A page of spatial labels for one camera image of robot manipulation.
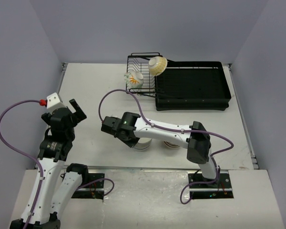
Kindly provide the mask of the white bowl front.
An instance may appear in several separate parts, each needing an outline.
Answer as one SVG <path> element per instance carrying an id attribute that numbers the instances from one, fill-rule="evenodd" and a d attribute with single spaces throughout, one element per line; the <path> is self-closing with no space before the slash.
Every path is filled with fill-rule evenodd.
<path id="1" fill-rule="evenodd" d="M 144 152 L 144 151 L 147 151 L 149 148 L 146 147 L 146 148 L 134 148 L 134 150 L 138 151 L 138 152 Z"/>

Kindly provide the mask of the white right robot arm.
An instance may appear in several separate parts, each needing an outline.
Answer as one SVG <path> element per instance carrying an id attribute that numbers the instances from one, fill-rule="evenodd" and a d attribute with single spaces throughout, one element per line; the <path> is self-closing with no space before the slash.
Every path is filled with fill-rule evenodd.
<path id="1" fill-rule="evenodd" d="M 207 187 L 215 187 L 220 182 L 215 162 L 211 159 L 211 138 L 200 122 L 193 122 L 192 125 L 174 125 L 125 112 L 122 118 L 105 117 L 101 131 L 118 138 L 128 147 L 134 147 L 141 138 L 156 139 L 180 146 L 187 150 L 187 160 L 199 166 Z"/>

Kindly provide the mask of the white bowl back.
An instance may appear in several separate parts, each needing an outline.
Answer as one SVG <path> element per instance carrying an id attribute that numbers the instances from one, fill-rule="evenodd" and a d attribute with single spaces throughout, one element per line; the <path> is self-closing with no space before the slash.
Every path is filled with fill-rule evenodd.
<path id="1" fill-rule="evenodd" d="M 142 137 L 138 141 L 138 143 L 147 143 L 147 142 L 149 142 L 151 144 L 152 139 L 151 138 Z"/>

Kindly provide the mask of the beige floral bowl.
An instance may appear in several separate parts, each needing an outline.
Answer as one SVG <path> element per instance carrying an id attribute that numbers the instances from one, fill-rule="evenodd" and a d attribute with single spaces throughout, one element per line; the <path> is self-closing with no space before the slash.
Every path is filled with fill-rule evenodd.
<path id="1" fill-rule="evenodd" d="M 165 145 L 168 148 L 179 148 L 179 145 Z"/>
<path id="2" fill-rule="evenodd" d="M 166 142 L 166 141 L 164 141 L 164 144 L 165 145 L 176 145 L 176 144 L 173 144 L 173 143 L 170 143 L 170 142 Z"/>

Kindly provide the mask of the beige floral bowl front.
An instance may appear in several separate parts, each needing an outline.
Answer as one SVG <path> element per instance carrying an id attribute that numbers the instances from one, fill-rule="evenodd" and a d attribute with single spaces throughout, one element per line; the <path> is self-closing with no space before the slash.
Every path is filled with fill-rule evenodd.
<path id="1" fill-rule="evenodd" d="M 179 148 L 179 145 L 165 145 L 168 148 Z"/>

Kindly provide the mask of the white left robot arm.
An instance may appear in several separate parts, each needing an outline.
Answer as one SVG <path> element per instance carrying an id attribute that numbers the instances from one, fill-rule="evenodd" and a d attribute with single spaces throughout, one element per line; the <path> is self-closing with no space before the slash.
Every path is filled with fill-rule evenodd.
<path id="1" fill-rule="evenodd" d="M 74 99 L 72 112 L 57 94 L 47 97 L 47 112 L 41 118 L 48 125 L 37 157 L 38 174 L 27 206 L 20 219 L 11 222 L 11 229 L 58 229 L 61 215 L 77 187 L 89 184 L 87 166 L 75 164 L 66 172 L 63 182 L 56 183 L 75 139 L 75 126 L 86 114 Z"/>

